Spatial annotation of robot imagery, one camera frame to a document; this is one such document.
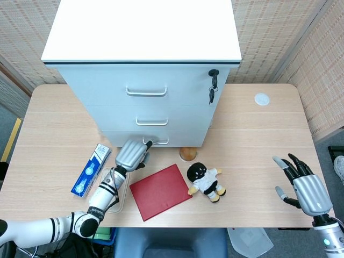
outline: key lock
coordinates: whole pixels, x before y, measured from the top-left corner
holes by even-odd
[[[213,103],[215,92],[219,90],[219,88],[217,88],[217,76],[219,73],[218,69],[211,69],[208,73],[209,76],[212,77],[212,87],[209,88],[209,105]]]

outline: white cabinet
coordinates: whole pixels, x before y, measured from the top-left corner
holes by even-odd
[[[180,147],[202,145],[241,55],[230,0],[62,0],[42,60],[114,146]]]

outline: robotic hand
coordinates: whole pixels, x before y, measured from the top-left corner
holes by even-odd
[[[344,225],[328,215],[333,205],[323,183],[306,163],[292,154],[288,156],[296,168],[288,160],[277,156],[273,156],[273,160],[283,169],[297,199],[289,198],[280,187],[276,187],[277,194],[284,202],[313,217],[312,225],[321,236],[327,257],[344,258]]]
[[[112,168],[100,183],[89,201],[86,212],[72,212],[67,217],[50,218],[32,222],[0,220],[0,246],[14,241],[18,247],[29,248],[59,241],[68,232],[83,238],[94,235],[106,211],[119,202],[118,189],[123,184],[126,173],[145,167],[149,159],[148,149],[153,142],[146,144],[128,140],[116,157],[116,167]]]

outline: blue box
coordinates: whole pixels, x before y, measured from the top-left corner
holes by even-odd
[[[86,197],[90,189],[92,188],[93,182],[98,177],[99,172],[102,170],[103,165],[108,159],[111,153],[111,149],[98,144],[95,151],[93,152],[90,160],[81,172],[78,180],[74,184],[71,192],[80,197]]]

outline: doll's yellow shoe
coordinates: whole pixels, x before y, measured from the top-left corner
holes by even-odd
[[[211,198],[210,201],[212,203],[217,203],[220,200],[220,196],[216,195],[214,198]]]
[[[226,194],[226,188],[222,187],[221,190],[216,191],[219,196],[223,196]]]

